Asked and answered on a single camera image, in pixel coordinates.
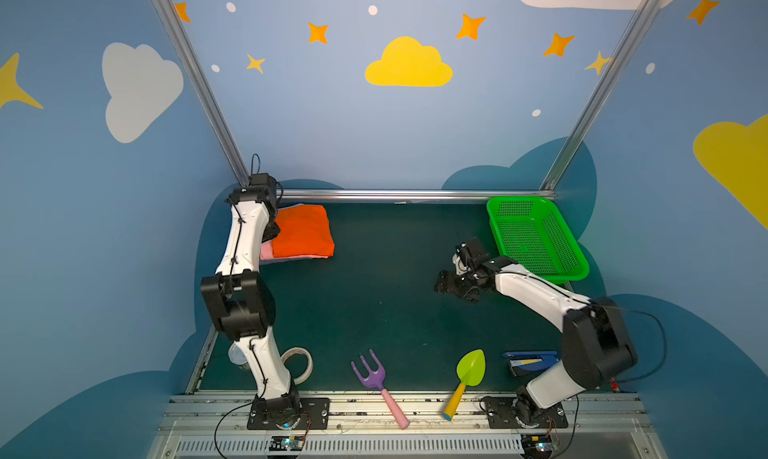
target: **painted wall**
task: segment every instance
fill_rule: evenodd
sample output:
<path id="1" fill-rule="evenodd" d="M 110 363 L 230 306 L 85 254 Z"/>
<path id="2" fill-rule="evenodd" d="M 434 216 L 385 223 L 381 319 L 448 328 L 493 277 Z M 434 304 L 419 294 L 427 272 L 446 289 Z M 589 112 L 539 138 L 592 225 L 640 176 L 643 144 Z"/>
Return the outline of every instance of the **painted wall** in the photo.
<path id="1" fill-rule="evenodd" d="M 744 419 L 768 407 L 765 3 L 662 10 L 579 149 L 594 168 L 571 164 L 557 187 L 566 220 L 590 217 L 579 242 L 593 263 L 576 287 L 667 329 L 667 364 L 627 388 L 672 459 L 766 445 L 760 422 Z M 634 375 L 654 367 L 661 343 L 653 321 L 627 316 Z M 728 441 L 713 440 L 720 426 Z"/>
<path id="2" fill-rule="evenodd" d="M 342 188 L 523 188 L 640 2 L 174 1 L 244 156 Z"/>
<path id="3" fill-rule="evenodd" d="M 210 326 L 195 253 L 234 175 L 150 0 L 0 22 L 0 457 L 143 457 Z"/>

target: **green basket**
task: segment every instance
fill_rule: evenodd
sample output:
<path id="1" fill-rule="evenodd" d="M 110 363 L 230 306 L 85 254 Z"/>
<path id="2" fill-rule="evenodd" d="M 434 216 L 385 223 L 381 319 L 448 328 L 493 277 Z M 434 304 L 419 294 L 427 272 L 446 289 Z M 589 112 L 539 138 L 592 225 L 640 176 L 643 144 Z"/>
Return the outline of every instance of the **green basket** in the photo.
<path id="1" fill-rule="evenodd" d="M 494 197 L 487 208 L 501 255 L 554 284 L 587 277 L 587 259 L 552 201 L 534 196 Z"/>

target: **green table surface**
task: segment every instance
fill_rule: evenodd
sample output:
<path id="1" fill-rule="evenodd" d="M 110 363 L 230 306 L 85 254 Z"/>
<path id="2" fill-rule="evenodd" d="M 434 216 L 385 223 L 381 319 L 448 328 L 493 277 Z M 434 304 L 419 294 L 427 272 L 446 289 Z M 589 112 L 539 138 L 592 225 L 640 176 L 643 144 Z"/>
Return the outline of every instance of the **green table surface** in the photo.
<path id="1" fill-rule="evenodd" d="M 314 360 L 301 390 L 361 390 L 350 362 L 362 368 L 358 356 L 373 349 L 389 390 L 450 391 L 458 385 L 459 359 L 483 349 L 485 377 L 475 390 L 513 391 L 524 380 L 510 375 L 502 353 L 560 350 L 560 332 L 509 297 L 486 291 L 473 304 L 433 291 L 438 272 L 453 269 L 462 241 L 477 236 L 497 254 L 484 205 L 325 207 L 336 243 L 332 258 L 261 267 L 275 297 L 278 349 L 300 346 Z M 253 375 L 229 361 L 230 344 L 218 336 L 200 389 L 256 389 Z M 296 377 L 306 360 L 294 356 L 286 365 Z"/>

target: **yellow cloud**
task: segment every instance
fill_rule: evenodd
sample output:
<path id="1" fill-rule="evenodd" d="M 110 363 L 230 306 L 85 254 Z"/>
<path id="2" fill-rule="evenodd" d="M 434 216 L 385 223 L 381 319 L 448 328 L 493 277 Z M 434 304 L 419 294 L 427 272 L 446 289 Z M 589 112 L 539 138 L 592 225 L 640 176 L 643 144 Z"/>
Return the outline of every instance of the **yellow cloud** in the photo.
<path id="1" fill-rule="evenodd" d="M 768 116 L 750 126 L 712 124 L 696 137 L 694 155 L 760 223 L 768 228 Z"/>
<path id="2" fill-rule="evenodd" d="M 374 86 L 445 86 L 453 69 L 440 59 L 432 46 L 422 46 L 412 37 L 398 37 L 384 49 L 382 59 L 366 69 L 366 80 Z"/>

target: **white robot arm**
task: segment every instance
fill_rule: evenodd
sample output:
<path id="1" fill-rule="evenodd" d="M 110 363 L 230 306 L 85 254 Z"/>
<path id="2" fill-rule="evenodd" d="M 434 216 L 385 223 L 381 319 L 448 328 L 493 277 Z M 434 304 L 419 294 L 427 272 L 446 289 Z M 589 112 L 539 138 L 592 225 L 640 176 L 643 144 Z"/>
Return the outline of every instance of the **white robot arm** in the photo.
<path id="1" fill-rule="evenodd" d="M 436 291 L 477 302 L 495 289 L 540 314 L 563 334 L 562 360 L 518 390 L 515 414 L 522 425 L 546 422 L 563 399 L 593 389 L 637 364 L 638 357 L 613 301 L 562 289 L 523 265 L 490 254 L 476 238 L 456 247 L 456 272 L 443 271 Z"/>
<path id="2" fill-rule="evenodd" d="M 200 292 L 216 330 L 243 351 L 256 379 L 254 420 L 248 428 L 291 429 L 302 415 L 299 394 L 277 350 L 272 330 L 275 301 L 259 273 L 262 242 L 280 232 L 274 222 L 276 181 L 267 174 L 253 175 L 227 202 L 232 228 L 224 258 L 216 275 L 203 278 Z"/>

